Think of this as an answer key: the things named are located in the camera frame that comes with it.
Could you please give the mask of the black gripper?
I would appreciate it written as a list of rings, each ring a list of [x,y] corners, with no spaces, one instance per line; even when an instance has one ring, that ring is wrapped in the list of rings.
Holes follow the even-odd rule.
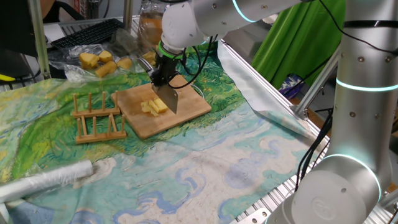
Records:
[[[155,92],[160,90],[174,90],[170,85],[174,76],[176,76],[176,66],[178,60],[168,57],[158,57],[156,61],[157,71],[152,72],[150,75],[152,89]]]

